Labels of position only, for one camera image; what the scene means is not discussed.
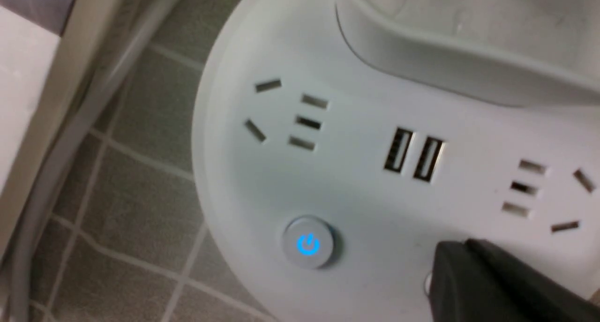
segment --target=socket slot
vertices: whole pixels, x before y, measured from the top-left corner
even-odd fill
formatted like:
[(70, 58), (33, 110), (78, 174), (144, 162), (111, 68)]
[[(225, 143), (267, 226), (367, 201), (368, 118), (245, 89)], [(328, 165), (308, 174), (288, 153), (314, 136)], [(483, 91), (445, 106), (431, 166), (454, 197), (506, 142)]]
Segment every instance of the socket slot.
[(579, 220), (552, 225), (550, 230), (552, 230), (552, 233), (554, 234), (558, 232), (576, 230), (577, 228), (579, 228)]
[(322, 98), (317, 98), (317, 97), (309, 96), (307, 94), (303, 94), (302, 95), (301, 102), (303, 102), (304, 104), (308, 104), (310, 106), (315, 106), (315, 107), (320, 108), (320, 109), (327, 109), (328, 106), (329, 106), (329, 104), (330, 104), (327, 100), (324, 100)]
[(321, 122), (306, 117), (296, 115), (296, 124), (314, 128), (315, 130), (321, 130)]
[(546, 172), (548, 171), (546, 166), (526, 159), (521, 159), (521, 162), (519, 162), (519, 169), (540, 175), (546, 175)]
[(256, 126), (255, 123), (253, 123), (253, 121), (251, 121), (250, 119), (248, 119), (246, 121), (246, 123), (244, 123), (244, 126), (246, 126), (246, 128), (248, 128), (248, 131), (252, 134), (252, 136), (254, 136), (259, 142), (263, 143), (266, 140), (266, 136), (263, 134), (263, 132), (258, 128), (258, 126)]
[(579, 181), (579, 184), (581, 184), (583, 188), (587, 190), (588, 193), (592, 193), (596, 189), (596, 184), (587, 174), (583, 172), (583, 170), (579, 169), (575, 171), (573, 173), (573, 177), (575, 177), (575, 179)]
[(317, 145), (313, 142), (302, 140), (294, 136), (290, 136), (290, 140), (287, 142), (287, 144), (293, 145), (295, 147), (300, 147), (301, 149), (305, 149), (308, 151), (314, 151), (315, 147), (317, 147)]
[(524, 217), (524, 218), (528, 218), (529, 215), (531, 214), (531, 211), (523, 206), (519, 206), (519, 205), (515, 205), (512, 204), (510, 202), (505, 202), (502, 205), (502, 211), (511, 214), (511, 215), (516, 215), (517, 217)]
[(261, 93), (272, 89), (279, 89), (281, 88), (281, 86), (281, 79), (274, 79), (272, 81), (258, 83), (257, 85), (255, 85), (255, 89), (256, 93)]
[(538, 189), (536, 187), (520, 183), (519, 181), (513, 181), (512, 184), (510, 184), (510, 189), (532, 196), (536, 196), (538, 194)]

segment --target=white plastic housing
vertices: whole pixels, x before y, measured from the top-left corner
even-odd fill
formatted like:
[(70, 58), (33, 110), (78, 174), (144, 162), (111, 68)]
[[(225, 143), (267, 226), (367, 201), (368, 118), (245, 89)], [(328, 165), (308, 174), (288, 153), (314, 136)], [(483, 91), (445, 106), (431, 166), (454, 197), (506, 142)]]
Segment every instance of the white plastic housing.
[(336, 0), (384, 72), (500, 105), (600, 104), (600, 0)]
[[(594, 106), (506, 108), (382, 74), (345, 43), (336, 0), (243, 0), (204, 70), (193, 163), (220, 251), (279, 320), (428, 322), (441, 240), (489, 239), (580, 296), (598, 288), (599, 127)], [(304, 215), (335, 230), (328, 267), (285, 257)]]

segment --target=blue power icon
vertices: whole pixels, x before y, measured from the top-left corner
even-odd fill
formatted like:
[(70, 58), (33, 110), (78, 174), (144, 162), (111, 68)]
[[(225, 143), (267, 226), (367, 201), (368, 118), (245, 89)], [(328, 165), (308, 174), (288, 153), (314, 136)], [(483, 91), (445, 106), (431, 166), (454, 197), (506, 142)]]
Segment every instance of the blue power icon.
[(311, 256), (319, 252), (321, 243), (319, 243), (319, 239), (315, 238), (315, 235), (311, 233), (308, 236), (300, 236), (296, 242), (296, 247), (298, 247), (298, 252), (301, 254)]

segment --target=gray floor tile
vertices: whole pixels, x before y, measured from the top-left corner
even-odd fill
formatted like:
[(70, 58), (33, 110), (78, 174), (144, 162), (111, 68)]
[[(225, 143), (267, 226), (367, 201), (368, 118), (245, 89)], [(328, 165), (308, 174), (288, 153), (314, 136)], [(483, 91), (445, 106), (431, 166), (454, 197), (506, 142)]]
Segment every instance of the gray floor tile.
[(60, 322), (159, 321), (176, 283), (98, 253), (79, 239), (53, 315)]
[(46, 304), (50, 298), (70, 235), (71, 231), (68, 228), (53, 220), (50, 220), (45, 227), (32, 261), (30, 292), (32, 300)]
[(171, 318), (171, 322), (258, 321), (259, 319), (191, 287), (185, 288)]
[(240, 0), (182, 0), (155, 42), (204, 63), (219, 31)]
[(81, 205), (85, 188), (88, 185), (88, 179), (92, 173), (100, 144), (100, 140), (93, 136), (89, 135), (85, 138), (81, 147), (79, 147), (79, 151), (77, 151), (77, 155), (75, 155), (71, 171), (69, 171), (54, 206), (54, 213), (70, 222), (75, 222), (77, 217), (79, 205)]
[(240, 284), (231, 269), (229, 269), (210, 235), (207, 235), (202, 242), (200, 253), (192, 268), (190, 277), (251, 307), (266, 312), (266, 309)]
[(30, 306), (30, 322), (42, 322), (44, 320), (44, 312), (36, 307)]
[(191, 181), (107, 150), (83, 220), (98, 243), (180, 271), (201, 223)]
[(191, 121), (200, 76), (146, 51), (113, 138), (142, 155), (191, 171)]
[(119, 104), (119, 98), (121, 94), (124, 92), (124, 89), (121, 90), (112, 98), (111, 102), (106, 106), (106, 108), (100, 114), (100, 117), (94, 124), (94, 128), (103, 134), (106, 133), (109, 124), (111, 123), (114, 112), (116, 111), (117, 105)]

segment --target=tile grout line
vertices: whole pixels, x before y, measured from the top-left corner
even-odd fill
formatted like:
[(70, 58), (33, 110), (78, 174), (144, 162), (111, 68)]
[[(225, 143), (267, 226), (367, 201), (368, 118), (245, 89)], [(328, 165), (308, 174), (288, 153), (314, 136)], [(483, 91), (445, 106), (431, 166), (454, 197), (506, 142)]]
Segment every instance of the tile grout line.
[(184, 292), (184, 287), (186, 286), (187, 279), (189, 277), (189, 274), (191, 273), (191, 269), (193, 268), (196, 259), (198, 258), (200, 249), (202, 247), (202, 243), (204, 242), (204, 238), (207, 234), (208, 227), (206, 226), (206, 223), (202, 222), (200, 228), (198, 229), (198, 233), (195, 237), (194, 244), (186, 260), (186, 265), (184, 266), (181, 276), (177, 281), (177, 286), (175, 286), (173, 294), (169, 299), (169, 303), (167, 303), (167, 307), (165, 308), (165, 314), (163, 314), (161, 322), (169, 322), (171, 320), (173, 312), (175, 311), (177, 303), (179, 302), (180, 297)]
[(205, 292), (206, 294), (208, 294), (212, 297), (216, 297), (217, 299), (227, 303), (228, 305), (236, 307), (240, 311), (248, 313), (254, 317), (260, 318), (261, 320), (264, 320), (265, 322), (275, 322), (274, 318), (272, 318), (271, 316), (268, 316), (265, 313), (262, 313), (261, 311), (259, 311), (258, 309), (251, 307), (244, 302), (238, 301), (231, 296), (225, 295), (222, 292), (219, 292), (218, 290), (215, 290), (215, 289), (211, 288), (210, 286), (203, 284), (200, 281), (196, 281), (196, 280), (188, 278), (187, 284), (189, 286), (192, 286), (195, 289)]
[(159, 162), (158, 160), (152, 159), (150, 157), (146, 157), (146, 156), (142, 155), (141, 153), (138, 153), (137, 151), (130, 149), (129, 147), (117, 142), (116, 140), (114, 140), (112, 138), (107, 138), (107, 136), (105, 136), (105, 134), (99, 132), (98, 130), (96, 130), (94, 128), (92, 130), (90, 130), (90, 134), (92, 134), (92, 136), (98, 138), (99, 140), (106, 141), (107, 144), (109, 145), (109, 147), (117, 150), (118, 152), (128, 156), (129, 158), (131, 158), (133, 160), (136, 160), (137, 162), (140, 162), (144, 165), (150, 166), (156, 170), (163, 171), (167, 174), (174, 175), (175, 177), (186, 179), (186, 180), (192, 181), (192, 182), (194, 181), (193, 173), (187, 172), (185, 170), (182, 170), (182, 169), (175, 167), (173, 165), (170, 165), (170, 164), (165, 164), (163, 162)]
[(54, 318), (54, 316), (52, 316), (52, 313), (50, 313), (48, 311), (48, 309), (45, 307), (45, 305), (43, 305), (37, 301), (30, 300), (30, 306), (41, 311), (44, 315), (44, 318), (45, 318), (45, 316), (48, 315), (48, 318), (49, 318), (49, 320), (51, 320), (51, 322), (56, 322), (56, 318)]
[[(69, 228), (71, 230), (73, 230), (75, 227), (73, 226), (72, 223), (70, 223), (68, 220), (59, 217), (56, 214), (52, 214), (51, 216), (51, 220), (54, 220), (55, 222), (57, 222), (58, 224), (65, 226), (66, 228)], [(172, 270), (168, 270), (168, 269), (164, 269), (161, 268), (159, 266), (154, 266), (153, 264), (149, 263), (149, 262), (145, 262), (143, 260), (139, 260), (137, 258), (134, 258), (133, 256), (129, 256), (127, 254), (123, 254), (120, 252), (116, 252), (113, 251), (107, 247), (102, 246), (101, 244), (98, 243), (98, 241), (96, 241), (96, 239), (94, 239), (91, 235), (79, 231), (79, 237), (81, 237), (86, 243), (88, 243), (88, 245), (94, 249), (96, 252), (104, 255), (104, 256), (108, 256), (109, 258), (113, 258), (115, 260), (118, 260), (120, 262), (124, 262), (126, 264), (129, 264), (131, 266), (135, 266), (135, 267), (139, 267), (143, 270), (147, 270), (150, 271), (152, 273), (156, 273), (158, 275), (162, 275), (164, 277), (167, 277), (169, 279), (173, 279), (176, 280), (180, 277), (180, 275), (178, 273), (176, 273), (175, 271)]]
[[(73, 224), (71, 222), (69, 222), (68, 220), (66, 220), (62, 217), (59, 217), (56, 214), (52, 214), (50, 219), (54, 220), (55, 222), (58, 222), (58, 224), (61, 224), (61, 225), (65, 226), (66, 228), (69, 228), (69, 229), (73, 228)], [(131, 266), (135, 266), (135, 267), (141, 268), (143, 270), (147, 270), (152, 273), (162, 275), (169, 279), (181, 280), (181, 278), (184, 278), (184, 281), (185, 281), (184, 284), (192, 286), (193, 288), (200, 290), (200, 291), (204, 292), (205, 294), (215, 297), (216, 299), (222, 301), (223, 303), (225, 303), (235, 309), (238, 309), (238, 310), (245, 312), (249, 315), (252, 315), (254, 317), (260, 318), (261, 320), (264, 320), (265, 322), (275, 322), (274, 318), (272, 318), (271, 316), (268, 316), (265, 313), (258, 311), (254, 307), (251, 307), (244, 302), (238, 301), (231, 296), (223, 294), (222, 292), (219, 292), (218, 290), (215, 290), (215, 289), (211, 288), (210, 286), (203, 284), (200, 281), (190, 279), (189, 277), (183, 277), (182, 275), (179, 275), (172, 270), (167, 270), (167, 269), (163, 269), (159, 266), (154, 266), (151, 263), (144, 262), (137, 258), (133, 258), (132, 256), (129, 256), (129, 255), (126, 255), (123, 253), (119, 253), (119, 252), (114, 252), (114, 251), (98, 244), (94, 240), (94, 238), (92, 238), (91, 236), (89, 236), (88, 234), (86, 234), (84, 232), (79, 232), (79, 235), (82, 237), (82, 239), (84, 239), (86, 241), (86, 243), (88, 243), (90, 245), (90, 247), (95, 249), (98, 253), (103, 254), (109, 258), (113, 258), (115, 260), (129, 264)]]
[[(131, 89), (131, 81), (133, 77), (133, 73), (135, 72), (135, 67), (131, 70), (132, 74), (129, 74), (126, 80), (126, 88), (124, 93), (121, 96), (114, 96), (113, 98), (120, 98), (118, 100), (117, 108), (114, 111), (113, 117), (109, 122), (108, 128), (106, 130), (106, 137), (110, 138), (114, 128), (116, 126), (116, 120), (119, 117), (119, 114), (124, 106), (124, 100), (126, 99), (129, 90)], [(54, 284), (52, 285), (52, 290), (50, 297), (47, 301), (47, 312), (51, 313), (52, 309), (54, 309), (54, 301), (56, 300), (56, 296), (58, 295), (58, 290), (60, 289), (60, 284), (62, 284), (62, 278), (64, 277), (64, 273), (67, 270), (68, 259), (75, 248), (75, 243), (77, 242), (77, 236), (79, 236), (79, 232), (81, 230), (81, 225), (83, 222), (83, 217), (88, 210), (88, 205), (90, 203), (90, 198), (92, 197), (92, 191), (94, 190), (94, 186), (96, 185), (96, 180), (98, 179), (100, 166), (102, 166), (102, 161), (105, 156), (105, 152), (107, 149), (107, 142), (101, 141), (100, 147), (98, 149), (98, 153), (96, 154), (96, 159), (94, 159), (94, 164), (92, 166), (92, 171), (90, 173), (90, 178), (88, 179), (88, 183), (85, 186), (85, 191), (83, 192), (83, 198), (81, 200), (81, 204), (79, 204), (79, 210), (77, 211), (77, 217), (75, 217), (75, 225), (71, 230), (71, 235), (69, 236), (69, 240), (67, 241), (67, 245), (62, 252), (62, 259), (60, 260), (60, 266), (58, 268), (58, 273), (56, 274), (56, 279), (54, 279)], [(43, 322), (48, 322), (49, 315), (44, 313)]]
[(150, 42), (150, 44), (148, 45), (148, 50), (152, 50), (153, 52), (158, 53), (159, 55), (163, 55), (167, 59), (170, 59), (172, 61), (180, 63), (183, 66), (186, 66), (193, 70), (197, 70), (197, 71), (204, 70), (204, 63), (193, 60), (193, 59), (187, 57), (186, 55), (182, 55), (181, 53), (178, 53), (177, 51), (172, 51), (171, 49), (169, 49), (165, 46), (162, 46), (160, 44), (157, 44), (156, 42)]

